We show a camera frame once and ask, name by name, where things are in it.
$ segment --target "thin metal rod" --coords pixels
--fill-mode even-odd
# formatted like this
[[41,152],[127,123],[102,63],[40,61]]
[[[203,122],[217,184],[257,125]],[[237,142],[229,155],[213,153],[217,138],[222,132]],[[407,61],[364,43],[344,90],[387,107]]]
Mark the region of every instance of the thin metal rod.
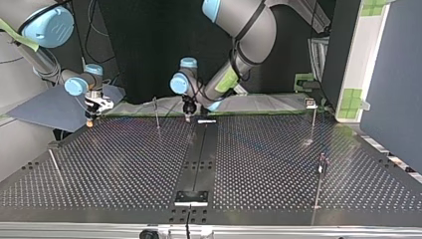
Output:
[[314,109],[313,128],[316,125],[316,119],[317,119],[317,108]]
[[50,154],[50,157],[51,157],[51,158],[52,158],[52,160],[53,160],[54,166],[56,167],[56,169],[57,169],[58,171],[60,171],[59,165],[57,164],[57,162],[56,162],[56,158],[54,157],[54,153],[53,153],[53,151],[52,151],[51,149],[49,149],[49,154]]
[[160,126],[159,126],[159,117],[158,117],[158,103],[157,103],[157,98],[154,98],[152,100],[154,102],[155,119],[157,121],[157,128],[160,128]]

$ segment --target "black background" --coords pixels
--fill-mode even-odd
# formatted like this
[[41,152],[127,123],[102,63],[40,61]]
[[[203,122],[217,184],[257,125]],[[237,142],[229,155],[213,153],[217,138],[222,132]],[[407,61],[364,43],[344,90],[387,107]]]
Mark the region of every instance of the black background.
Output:
[[[209,81],[227,61],[231,38],[202,13],[203,0],[100,0],[120,77],[132,104],[169,97],[169,81],[186,56]],[[319,1],[332,19],[335,0]],[[277,42],[268,60],[243,84],[250,93],[289,93],[295,74],[311,72],[310,25],[293,9],[276,6]]]

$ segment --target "blue panel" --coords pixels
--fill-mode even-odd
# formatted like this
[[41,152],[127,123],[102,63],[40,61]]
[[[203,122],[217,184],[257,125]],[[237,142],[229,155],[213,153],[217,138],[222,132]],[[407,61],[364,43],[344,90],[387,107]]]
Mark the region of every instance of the blue panel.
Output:
[[204,4],[202,5],[202,12],[204,12],[205,16],[213,23],[217,21],[220,4],[221,0],[204,0]]
[[41,15],[22,32],[22,35],[44,48],[56,48],[65,44],[74,31],[74,17],[64,7],[57,7]]

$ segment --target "green tape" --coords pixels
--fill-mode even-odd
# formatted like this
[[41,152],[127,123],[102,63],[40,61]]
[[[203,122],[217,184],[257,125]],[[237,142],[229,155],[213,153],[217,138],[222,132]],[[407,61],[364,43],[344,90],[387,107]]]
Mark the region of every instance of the green tape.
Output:
[[299,81],[305,81],[305,82],[313,82],[314,81],[314,74],[307,73],[307,74],[296,74],[295,75],[295,86],[294,90],[295,92],[312,92],[311,89],[304,89],[303,87],[298,85]]
[[219,93],[226,93],[232,88],[235,88],[238,85],[239,78],[236,75],[236,72],[233,68],[229,68],[223,80],[217,85],[215,91]]
[[382,9],[387,4],[386,0],[364,0],[363,8],[360,12],[362,17],[380,16]]
[[341,99],[340,110],[337,113],[339,119],[354,120],[357,118],[362,104],[361,89],[344,89]]
[[38,49],[40,48],[40,46],[36,42],[34,42],[34,41],[32,41],[28,38],[25,38],[25,37],[19,35],[17,32],[15,32],[15,30],[13,30],[13,28],[11,26],[9,26],[1,18],[0,18],[0,29],[6,31],[17,42],[20,42],[20,43],[32,48],[32,50],[34,50],[34,52],[38,51]]

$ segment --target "end effector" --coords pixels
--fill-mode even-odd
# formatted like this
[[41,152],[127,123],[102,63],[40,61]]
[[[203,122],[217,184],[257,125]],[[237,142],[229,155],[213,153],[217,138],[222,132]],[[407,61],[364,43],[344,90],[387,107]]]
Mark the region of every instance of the end effector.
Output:
[[104,111],[114,107],[113,101],[103,94],[103,67],[89,64],[80,75],[69,70],[63,71],[62,75],[67,79],[65,89],[71,96],[85,95],[87,105],[85,116],[88,127],[92,127],[94,120]]
[[229,61],[205,86],[198,81],[197,61],[184,58],[173,76],[170,88],[183,96],[188,117],[195,114],[199,103],[216,111],[228,92],[247,78],[250,70],[270,55],[277,35],[276,19],[262,0],[205,0],[204,14],[234,39]]

